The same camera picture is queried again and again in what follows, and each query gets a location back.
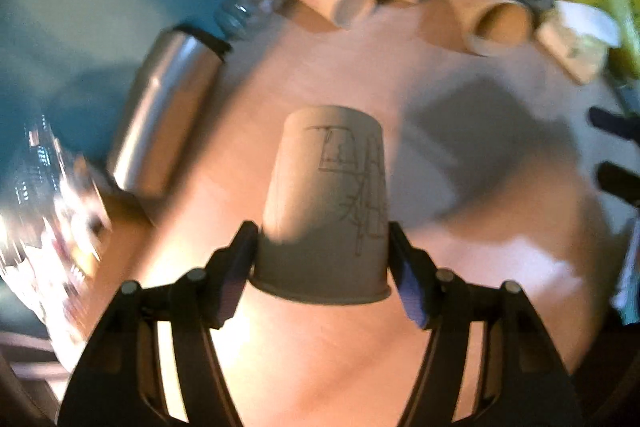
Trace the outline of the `beige paper cup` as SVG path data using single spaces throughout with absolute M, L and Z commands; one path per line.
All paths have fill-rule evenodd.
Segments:
M 267 294 L 325 306 L 377 303 L 387 283 L 383 130 L 344 106 L 284 122 L 250 281 Z

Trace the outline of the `tissue pack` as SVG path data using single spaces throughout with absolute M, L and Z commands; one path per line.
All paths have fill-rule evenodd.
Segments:
M 536 40 L 576 82 L 599 77 L 610 49 L 618 49 L 620 28 L 607 12 L 594 6 L 555 0 L 542 14 Z

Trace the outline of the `clear plastic snack bag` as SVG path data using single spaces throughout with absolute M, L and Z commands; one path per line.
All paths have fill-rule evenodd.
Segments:
M 1 191 L 1 277 L 51 334 L 89 330 L 89 294 L 111 232 L 85 157 L 46 117 L 25 127 Z

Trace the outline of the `brown paper cup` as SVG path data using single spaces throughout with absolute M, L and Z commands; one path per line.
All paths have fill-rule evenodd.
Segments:
M 516 0 L 447 0 L 466 48 L 480 56 L 496 56 L 526 43 L 534 18 Z

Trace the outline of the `cardboard tray box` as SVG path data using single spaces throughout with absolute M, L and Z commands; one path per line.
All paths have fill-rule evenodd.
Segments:
M 67 372 L 73 372 L 153 230 L 141 202 L 128 193 L 101 192 L 81 202 L 58 219 L 51 245 L 62 268 L 43 303 L 53 351 Z

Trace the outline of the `steel thermos bottle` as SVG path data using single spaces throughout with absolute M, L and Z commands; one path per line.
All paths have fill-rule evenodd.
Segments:
M 165 196 L 231 44 L 189 24 L 161 31 L 129 90 L 106 170 L 143 199 Z

